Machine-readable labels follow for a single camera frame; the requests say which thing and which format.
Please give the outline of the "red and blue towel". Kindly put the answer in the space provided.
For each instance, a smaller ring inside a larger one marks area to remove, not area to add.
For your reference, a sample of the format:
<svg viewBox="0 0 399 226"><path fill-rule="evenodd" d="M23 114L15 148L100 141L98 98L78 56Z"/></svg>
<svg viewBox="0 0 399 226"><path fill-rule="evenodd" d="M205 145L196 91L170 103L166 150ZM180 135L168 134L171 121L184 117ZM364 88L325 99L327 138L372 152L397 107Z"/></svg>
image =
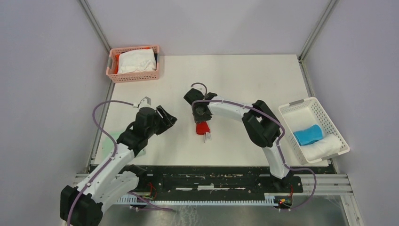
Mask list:
<svg viewBox="0 0 399 226"><path fill-rule="evenodd" d="M210 127L208 126L207 122L197 123L195 132L197 135L202 136L204 143L211 140L211 130L210 130Z"/></svg>

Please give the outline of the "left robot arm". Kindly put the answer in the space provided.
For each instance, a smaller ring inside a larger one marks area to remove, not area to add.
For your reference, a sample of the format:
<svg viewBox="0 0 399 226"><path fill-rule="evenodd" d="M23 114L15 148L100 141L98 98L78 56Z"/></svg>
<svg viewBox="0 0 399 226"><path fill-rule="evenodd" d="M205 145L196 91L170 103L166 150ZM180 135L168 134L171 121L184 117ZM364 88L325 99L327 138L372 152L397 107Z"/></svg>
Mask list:
<svg viewBox="0 0 399 226"><path fill-rule="evenodd" d="M114 150L75 187L66 186L60 196L60 218L67 225L97 226L104 213L123 195L148 186L146 176L131 171L118 173L147 146L153 135L173 127L177 118L162 106L140 107L135 120L113 142Z"/></svg>

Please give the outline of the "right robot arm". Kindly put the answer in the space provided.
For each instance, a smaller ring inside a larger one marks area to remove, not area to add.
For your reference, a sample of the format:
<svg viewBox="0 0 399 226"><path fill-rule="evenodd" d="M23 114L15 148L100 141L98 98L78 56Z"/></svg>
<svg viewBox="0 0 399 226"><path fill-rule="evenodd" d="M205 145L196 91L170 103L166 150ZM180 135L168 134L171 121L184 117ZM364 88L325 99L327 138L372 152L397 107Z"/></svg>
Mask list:
<svg viewBox="0 0 399 226"><path fill-rule="evenodd" d="M273 189L284 192L290 187L292 173L280 146L285 129L264 101L247 105L224 99L216 93L204 95L194 88L184 95L184 100L191 105L196 123L207 122L214 115L242 122L249 139L264 152L273 176Z"/></svg>

